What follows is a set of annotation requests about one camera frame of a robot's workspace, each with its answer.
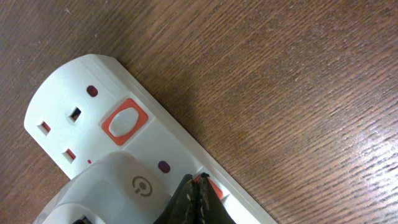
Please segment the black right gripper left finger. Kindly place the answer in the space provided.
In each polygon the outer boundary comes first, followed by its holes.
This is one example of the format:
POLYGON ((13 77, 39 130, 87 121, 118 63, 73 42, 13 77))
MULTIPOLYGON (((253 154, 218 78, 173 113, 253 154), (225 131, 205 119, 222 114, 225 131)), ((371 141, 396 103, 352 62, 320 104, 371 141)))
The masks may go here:
POLYGON ((193 224, 197 217, 196 208, 197 184, 193 176, 187 174, 154 224, 193 224))

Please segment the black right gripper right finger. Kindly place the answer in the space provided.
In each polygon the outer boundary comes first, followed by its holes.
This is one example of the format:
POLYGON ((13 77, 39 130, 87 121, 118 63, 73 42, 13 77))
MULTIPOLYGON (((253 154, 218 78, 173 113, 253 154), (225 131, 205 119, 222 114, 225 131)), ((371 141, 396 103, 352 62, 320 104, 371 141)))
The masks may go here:
POLYGON ((195 223, 198 224, 235 224, 218 198, 207 173, 195 178, 198 187, 197 204, 195 205, 195 223))

